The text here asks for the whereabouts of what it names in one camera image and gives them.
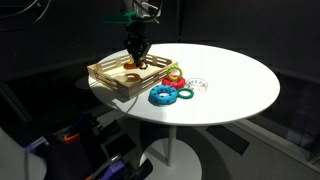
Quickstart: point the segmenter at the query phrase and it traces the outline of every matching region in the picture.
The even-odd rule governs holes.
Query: yellow ring
[[[171,74],[170,74],[170,71],[172,69],[177,69],[180,74],[178,77],[172,77]],[[182,77],[182,70],[178,67],[178,66],[170,66],[168,69],[167,69],[167,77],[171,80],[171,81],[178,81],[181,77]]]

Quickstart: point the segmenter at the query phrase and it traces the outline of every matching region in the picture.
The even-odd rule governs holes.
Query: wooden tray
[[[89,65],[87,69],[91,78],[131,99],[159,83],[168,67],[178,65],[177,61],[148,54],[146,70],[126,70],[123,64],[129,61],[132,61],[132,57],[128,54]]]

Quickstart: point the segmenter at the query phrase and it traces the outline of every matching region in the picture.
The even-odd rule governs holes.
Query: green ring
[[[191,90],[191,89],[188,89],[188,88],[180,88],[177,90],[178,91],[178,97],[181,98],[181,99],[191,99],[194,95],[194,92]],[[183,96],[180,94],[181,91],[187,91],[190,93],[189,96]]]
[[[171,71],[172,69],[177,69],[177,70],[180,72],[180,74],[179,74],[178,77],[172,77],[172,76],[170,75],[170,71]],[[167,69],[167,77],[168,77],[171,81],[178,81],[178,80],[182,77],[182,70],[181,70],[178,66],[170,66],[170,67],[168,67],[168,69]]]

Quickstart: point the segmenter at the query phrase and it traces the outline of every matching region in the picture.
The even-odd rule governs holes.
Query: red ring
[[[174,87],[175,89],[180,89],[184,87],[184,85],[186,84],[186,80],[183,77],[181,77],[178,81],[170,81],[170,79],[167,76],[165,76],[162,79],[162,84]]]

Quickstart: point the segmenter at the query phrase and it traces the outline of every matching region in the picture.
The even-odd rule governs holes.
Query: blue plastic ring
[[[151,89],[149,98],[156,104],[169,105],[175,103],[178,97],[178,92],[175,88],[168,85],[158,85]]]

